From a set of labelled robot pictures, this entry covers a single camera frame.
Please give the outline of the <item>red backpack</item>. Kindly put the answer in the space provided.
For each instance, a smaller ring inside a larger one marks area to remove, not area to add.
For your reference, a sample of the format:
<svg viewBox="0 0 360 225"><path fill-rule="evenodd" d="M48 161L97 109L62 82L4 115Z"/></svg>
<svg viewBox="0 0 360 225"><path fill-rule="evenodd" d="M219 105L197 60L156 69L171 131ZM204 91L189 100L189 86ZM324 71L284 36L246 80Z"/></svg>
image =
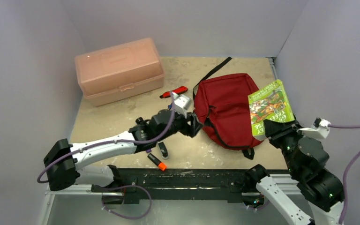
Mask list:
<svg viewBox="0 0 360 225"><path fill-rule="evenodd" d="M252 134L248 96L259 88L247 73L212 77L231 60L227 57L194 86L194 112L213 142L252 160L261 141Z"/></svg>

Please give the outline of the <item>green bottom paperback book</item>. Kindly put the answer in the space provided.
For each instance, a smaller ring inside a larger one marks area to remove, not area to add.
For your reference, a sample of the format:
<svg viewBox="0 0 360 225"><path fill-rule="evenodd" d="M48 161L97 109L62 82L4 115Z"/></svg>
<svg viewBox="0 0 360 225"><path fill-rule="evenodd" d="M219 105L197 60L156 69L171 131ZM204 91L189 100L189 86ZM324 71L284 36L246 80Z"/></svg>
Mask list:
<svg viewBox="0 0 360 225"><path fill-rule="evenodd" d="M248 95L250 123L255 139L265 139L264 120L290 122L295 120L283 82L275 80Z"/></svg>

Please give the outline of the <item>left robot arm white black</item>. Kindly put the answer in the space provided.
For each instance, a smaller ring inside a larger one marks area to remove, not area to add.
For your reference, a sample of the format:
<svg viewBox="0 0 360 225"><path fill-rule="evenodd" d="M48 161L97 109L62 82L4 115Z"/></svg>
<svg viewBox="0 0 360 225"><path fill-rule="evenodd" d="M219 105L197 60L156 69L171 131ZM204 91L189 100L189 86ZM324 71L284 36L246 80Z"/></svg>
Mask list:
<svg viewBox="0 0 360 225"><path fill-rule="evenodd" d="M69 143L66 138L60 139L43 159L45 168L37 182L43 183L41 177L45 174L51 191L61 191L76 183L89 183L114 192L120 188L121 179L114 175L113 166L98 170L95 180L88 181L93 173L91 164L152 149L159 141L176 133L195 137L202 127L195 113L181 114L166 109L148 120L138 118L136 125L128 131L105 139L84 143Z"/></svg>

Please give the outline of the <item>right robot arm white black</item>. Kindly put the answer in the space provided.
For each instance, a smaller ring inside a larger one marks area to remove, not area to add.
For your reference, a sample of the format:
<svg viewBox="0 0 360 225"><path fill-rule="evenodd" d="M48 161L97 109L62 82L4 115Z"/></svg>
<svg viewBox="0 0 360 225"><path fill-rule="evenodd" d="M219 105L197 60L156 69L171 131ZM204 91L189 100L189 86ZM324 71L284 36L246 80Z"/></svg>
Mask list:
<svg viewBox="0 0 360 225"><path fill-rule="evenodd" d="M245 173L242 190L259 192L281 213L290 225L341 225L345 191L340 179L329 172L329 160L320 139L330 132L330 122L316 118L312 127L302 127L297 120L264 120L265 136L280 149L291 178L308 201L313 216L303 212L277 185L262 165Z"/></svg>

